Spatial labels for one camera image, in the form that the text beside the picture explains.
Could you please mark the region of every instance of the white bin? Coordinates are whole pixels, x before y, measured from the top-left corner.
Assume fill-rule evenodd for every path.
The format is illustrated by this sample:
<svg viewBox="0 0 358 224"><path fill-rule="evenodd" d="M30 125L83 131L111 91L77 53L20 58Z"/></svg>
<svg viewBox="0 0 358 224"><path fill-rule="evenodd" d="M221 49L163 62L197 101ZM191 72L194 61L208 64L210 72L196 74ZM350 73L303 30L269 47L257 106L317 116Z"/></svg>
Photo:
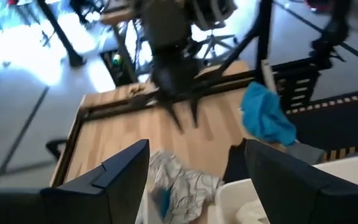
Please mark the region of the white bin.
<svg viewBox="0 0 358 224"><path fill-rule="evenodd" d="M358 184L358 157L327 162L315 166L329 174ZM236 213L246 203L258 199L254 185L250 179L225 184L218 188L216 193L216 220L217 224L233 224L236 222Z"/></svg>

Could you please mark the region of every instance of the blue towel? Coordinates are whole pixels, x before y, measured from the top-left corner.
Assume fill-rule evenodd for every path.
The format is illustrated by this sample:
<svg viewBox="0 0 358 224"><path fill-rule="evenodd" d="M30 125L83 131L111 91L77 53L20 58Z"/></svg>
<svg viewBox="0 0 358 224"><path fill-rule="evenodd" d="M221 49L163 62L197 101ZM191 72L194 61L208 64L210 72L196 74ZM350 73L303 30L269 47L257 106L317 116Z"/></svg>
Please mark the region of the blue towel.
<svg viewBox="0 0 358 224"><path fill-rule="evenodd" d="M287 120L280 107L280 97L257 82L252 82L241 102L242 124L256 138L280 142L284 146L295 142L296 128Z"/></svg>

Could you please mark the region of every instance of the wooden tabletop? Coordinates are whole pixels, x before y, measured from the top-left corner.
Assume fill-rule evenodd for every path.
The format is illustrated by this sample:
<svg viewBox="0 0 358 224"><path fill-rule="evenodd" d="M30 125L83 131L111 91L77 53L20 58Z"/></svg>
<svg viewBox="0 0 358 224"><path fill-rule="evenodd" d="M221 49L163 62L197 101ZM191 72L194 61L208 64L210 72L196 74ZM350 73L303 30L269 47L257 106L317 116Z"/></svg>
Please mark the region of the wooden tabletop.
<svg viewBox="0 0 358 224"><path fill-rule="evenodd" d="M109 6L107 6L107 8L105 10L109 10L110 8L114 8L115 5L114 3L117 2L117 4L120 4L122 5L123 4L123 1L125 0L119 0L119 1L115 1L115 0L104 0L105 2L105 5L106 5L106 2L109 3ZM184 3L185 1L184 0L176 0L176 2L181 6L183 7L184 6ZM102 15L101 15L101 22L103 24L106 24L106 25L116 25L117 23L119 22L122 22L122 21L129 21L131 19L134 19L135 18L135 12L134 10L130 7L130 3L128 3L129 7L128 8L125 8L125 9L121 9L121 10L118 10L118 11L114 11L114 12L102 12Z"/></svg>
<svg viewBox="0 0 358 224"><path fill-rule="evenodd" d="M224 75L247 70L245 62L237 61ZM125 99L136 85L87 95L81 106L96 106ZM78 136L65 181L95 168L140 139L150 140L150 153L158 150L170 151L185 167L222 177L230 146L239 144L242 138L254 138L243 128L239 111L245 90L233 90L202 98L199 128L193 126L188 102L176 103L174 108L184 134L180 134L175 123L162 108L151 108L85 123ZM206 223L206 214L202 214L197 223Z"/></svg>

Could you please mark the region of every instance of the concrete floor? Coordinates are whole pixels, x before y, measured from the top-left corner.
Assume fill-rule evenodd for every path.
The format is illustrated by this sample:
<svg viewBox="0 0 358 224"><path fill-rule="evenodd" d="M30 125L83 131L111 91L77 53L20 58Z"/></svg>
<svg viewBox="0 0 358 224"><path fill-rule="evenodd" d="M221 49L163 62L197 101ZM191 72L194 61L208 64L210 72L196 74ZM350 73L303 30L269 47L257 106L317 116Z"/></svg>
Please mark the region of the concrete floor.
<svg viewBox="0 0 358 224"><path fill-rule="evenodd" d="M255 1L237 1L237 6L238 10L226 21L227 26L214 31L215 35L236 34L240 39L246 33L255 16ZM274 9L271 64L307 57L309 44L319 36L318 31L284 9L278 6ZM317 27L324 26L327 21L326 16L318 17L300 3L290 4L289 9ZM353 15L358 15L358 6L355 9L357 13ZM79 25L61 23L70 26L69 39L75 49L88 58L81 69L70 69L66 62L60 63L64 51L57 40L52 42L52 49L45 49L39 47L35 37L18 38L15 46L8 46L2 45L5 39L0 36L0 63L7 59L12 61L10 67L0 67L0 173L6 173L0 178L0 188L47 186L55 163L44 144L68 135L84 94L114 89L97 54L99 39L87 34ZM358 16L352 16L351 24L354 29L347 44L358 50ZM15 32L29 32L25 27L21 29ZM193 29L196 40L208 34ZM313 99L358 90L358 57L341 47L338 51L347 63L335 61L333 69L323 72ZM254 67L254 42L243 51L241 59Z"/></svg>

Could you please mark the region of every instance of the white patterned cloth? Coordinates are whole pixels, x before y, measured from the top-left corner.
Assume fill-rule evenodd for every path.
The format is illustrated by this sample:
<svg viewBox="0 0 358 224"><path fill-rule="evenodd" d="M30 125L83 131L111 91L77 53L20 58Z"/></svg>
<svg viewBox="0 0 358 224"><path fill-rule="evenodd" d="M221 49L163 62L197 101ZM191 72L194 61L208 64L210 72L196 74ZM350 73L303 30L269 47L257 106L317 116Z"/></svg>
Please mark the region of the white patterned cloth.
<svg viewBox="0 0 358 224"><path fill-rule="evenodd" d="M150 157L148 184L171 189L164 224L184 224L201 215L205 201L213 201L223 184L219 177L182 168L171 153L159 151Z"/></svg>

